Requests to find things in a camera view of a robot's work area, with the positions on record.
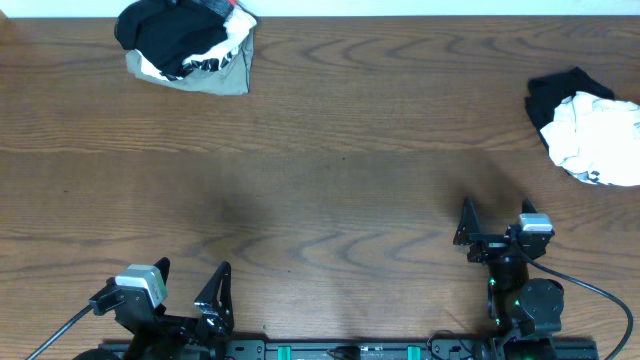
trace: black cloth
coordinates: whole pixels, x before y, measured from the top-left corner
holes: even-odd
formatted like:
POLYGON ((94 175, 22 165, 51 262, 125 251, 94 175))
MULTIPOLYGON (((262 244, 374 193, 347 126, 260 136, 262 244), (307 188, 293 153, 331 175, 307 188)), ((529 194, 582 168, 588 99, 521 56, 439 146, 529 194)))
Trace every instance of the black cloth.
POLYGON ((549 150, 549 145, 540 134, 540 130, 553 121, 555 109, 562 100, 569 96, 575 96, 577 91, 586 92, 603 99, 614 99, 613 91, 590 78, 580 68, 575 68, 566 73, 531 79, 527 87, 531 96, 524 99, 525 108, 531 123, 538 131, 538 135, 547 150, 549 150))
POLYGON ((139 50, 165 75, 185 76, 182 61, 227 39, 228 0, 141 0, 118 16, 115 37, 125 50, 139 50))

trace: wooden table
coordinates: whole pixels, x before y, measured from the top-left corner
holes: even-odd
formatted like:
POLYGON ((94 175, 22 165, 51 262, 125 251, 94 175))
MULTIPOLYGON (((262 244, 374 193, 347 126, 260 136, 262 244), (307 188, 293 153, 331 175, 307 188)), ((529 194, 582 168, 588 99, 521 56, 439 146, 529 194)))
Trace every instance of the wooden table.
MULTIPOLYGON (((567 176, 523 104, 527 79, 573 66, 639 102, 639 18, 264 19, 241 97, 135 79, 113 24, 0 29, 0 358, 162 256, 178 315, 231 262, 237 332, 478 333, 487 272, 452 246, 468 194, 494 231, 530 197, 556 226, 541 262, 640 313, 640 189, 567 176)), ((623 312, 565 288, 563 334, 606 355, 623 312)), ((89 316, 43 358, 128 338, 89 316)), ((619 359, 638 357, 634 336, 619 359)))

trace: white cloth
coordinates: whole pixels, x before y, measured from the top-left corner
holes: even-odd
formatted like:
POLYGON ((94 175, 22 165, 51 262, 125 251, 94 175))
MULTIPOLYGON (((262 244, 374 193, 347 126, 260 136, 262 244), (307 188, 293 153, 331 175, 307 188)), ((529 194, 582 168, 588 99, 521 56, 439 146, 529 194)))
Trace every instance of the white cloth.
POLYGON ((640 185, 640 106, 577 92, 540 133, 551 160, 578 180, 640 185))
POLYGON ((256 26, 257 22, 253 16, 247 14, 239 5, 233 8, 233 12, 224 22, 227 30, 227 40, 216 44, 204 54, 194 54, 182 61, 183 65, 189 64, 191 61, 205 61, 209 59, 218 59, 218 64, 222 64, 222 59, 231 54, 236 56, 239 46, 249 35, 249 31, 256 26))
MULTIPOLYGON (((218 64, 222 64, 222 59, 227 57, 227 62, 231 62, 240 51, 240 45, 249 35, 249 31, 257 24, 256 19, 253 16, 247 14, 242 10, 240 5, 236 5, 231 12, 231 15, 224 22, 224 27, 227 31, 227 40, 214 45, 209 51, 204 54, 194 54, 182 61, 183 65, 189 64, 191 61, 204 61, 208 59, 218 59, 218 64)), ((140 53, 140 71, 143 74, 153 76, 156 79, 169 81, 160 70, 158 70, 144 55, 140 53)), ((182 77, 176 77, 177 80, 182 80, 182 77)))

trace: wood grain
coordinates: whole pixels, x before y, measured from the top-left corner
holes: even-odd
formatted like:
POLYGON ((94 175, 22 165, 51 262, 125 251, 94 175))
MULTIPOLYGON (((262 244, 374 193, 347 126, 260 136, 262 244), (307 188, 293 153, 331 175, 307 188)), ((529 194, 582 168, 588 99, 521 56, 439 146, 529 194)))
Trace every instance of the wood grain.
MULTIPOLYGON (((462 199, 488 228, 530 197, 542 262, 640 311, 640 191, 549 160, 526 80, 580 66, 640 101, 633 17, 266 19, 251 94, 182 93, 126 73, 113 20, 0 32, 0 358, 24 358, 129 263, 172 260, 169 311, 223 260, 238 332, 273 339, 474 333, 486 272, 451 245, 462 199)), ((543 276, 532 270, 533 276, 543 276)), ((612 303, 566 285, 563 334, 604 356, 612 303)), ((88 317, 48 350, 126 339, 88 317)), ((633 336, 620 359, 640 356, 633 336)))

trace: cable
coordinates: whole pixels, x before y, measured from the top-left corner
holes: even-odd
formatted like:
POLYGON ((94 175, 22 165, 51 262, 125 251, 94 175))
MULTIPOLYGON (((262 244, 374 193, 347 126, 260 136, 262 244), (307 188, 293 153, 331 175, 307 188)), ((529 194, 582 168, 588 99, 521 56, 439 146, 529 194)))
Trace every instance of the cable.
POLYGON ((55 334, 51 335, 49 340, 45 341, 44 344, 40 345, 40 347, 37 348, 36 351, 34 351, 31 355, 29 355, 27 360, 33 360, 37 358, 40 354, 42 354, 43 351, 45 351, 51 344, 53 344, 54 341, 58 340, 58 338, 62 336, 62 334, 64 334, 67 330, 69 330, 69 328, 71 328, 73 324, 78 322, 78 320, 82 319, 83 316, 85 316, 89 311, 91 311, 91 309, 92 309, 91 305, 87 305, 84 309, 80 310, 80 312, 77 313, 74 317, 72 317, 71 320, 67 321, 66 324, 62 325, 62 327, 58 331, 56 331, 55 334))
POLYGON ((429 339, 427 340, 427 349, 431 352, 431 355, 435 356, 436 359, 438 360, 442 360, 441 357, 439 357, 438 355, 433 353, 433 350, 431 350, 431 339, 433 339, 434 336, 436 336, 438 333, 447 333, 447 334, 451 334, 453 335, 454 339, 458 340, 458 342, 460 343, 460 346, 462 346, 462 348, 468 352, 469 354, 471 354, 471 356, 463 358, 462 360, 466 360, 466 359, 471 359, 473 358, 473 351, 471 351, 471 349, 469 349, 467 347, 467 345, 465 345, 462 340, 460 340, 460 337, 458 336, 458 334, 454 333, 451 330, 446 330, 446 329, 442 329, 442 330, 436 330, 433 334, 431 334, 431 336, 429 336, 429 339))
POLYGON ((533 261, 529 255, 527 255, 524 250, 522 249, 522 245, 520 244, 520 242, 518 241, 518 246, 517 246, 518 250, 520 251, 520 254, 522 255, 522 258, 528 262, 529 264, 531 264, 533 267, 538 268, 539 270, 542 270, 546 273, 549 273, 553 276, 559 277, 560 279, 566 280, 568 282, 574 283, 576 285, 580 285, 585 289, 589 289, 593 292, 595 292, 596 294, 602 295, 605 298, 613 301, 614 303, 616 303, 618 306, 620 306, 622 308, 622 310, 624 310, 624 313, 627 315, 627 330, 624 332, 624 335, 622 336, 622 339, 620 340, 620 342, 618 343, 618 345, 613 349, 613 351, 611 352, 611 354, 609 354, 605 360, 611 360, 613 358, 616 357, 616 355, 618 355, 618 353, 622 350, 622 348, 625 346, 625 344, 627 343, 627 341, 629 340, 629 337, 631 337, 631 332, 633 331, 633 314, 631 313, 631 310, 629 310, 629 307, 622 302, 622 300, 618 299, 617 297, 613 296, 612 294, 609 294, 608 292, 599 289, 591 284, 588 284, 584 281, 580 281, 576 278, 573 278, 569 275, 565 275, 563 273, 557 272, 555 270, 551 270, 547 267, 544 267, 540 264, 538 264, 537 262, 533 261))

